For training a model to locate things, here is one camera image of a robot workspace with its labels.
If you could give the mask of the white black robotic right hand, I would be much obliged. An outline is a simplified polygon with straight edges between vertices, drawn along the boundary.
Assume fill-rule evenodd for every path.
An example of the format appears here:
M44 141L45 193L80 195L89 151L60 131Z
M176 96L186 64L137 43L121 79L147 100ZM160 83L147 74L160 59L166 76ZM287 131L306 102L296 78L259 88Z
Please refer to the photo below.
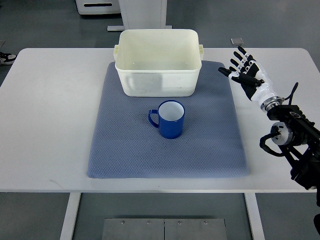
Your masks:
M243 47L238 46L230 59L232 66L219 67L218 71L230 80L241 85L250 101L256 102L260 109L268 112L283 103L283 98L273 90L273 82L262 65Z

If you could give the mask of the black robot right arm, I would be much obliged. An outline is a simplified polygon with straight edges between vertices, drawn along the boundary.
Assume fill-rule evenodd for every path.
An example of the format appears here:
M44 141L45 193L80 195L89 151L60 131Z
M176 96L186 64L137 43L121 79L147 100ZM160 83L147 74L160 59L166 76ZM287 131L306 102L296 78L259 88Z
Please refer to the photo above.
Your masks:
M285 157L291 166L291 179L306 190L316 189L320 205L320 131L297 105L282 105L275 97L265 100L261 109L269 120L276 121L270 133L260 139L265 152Z

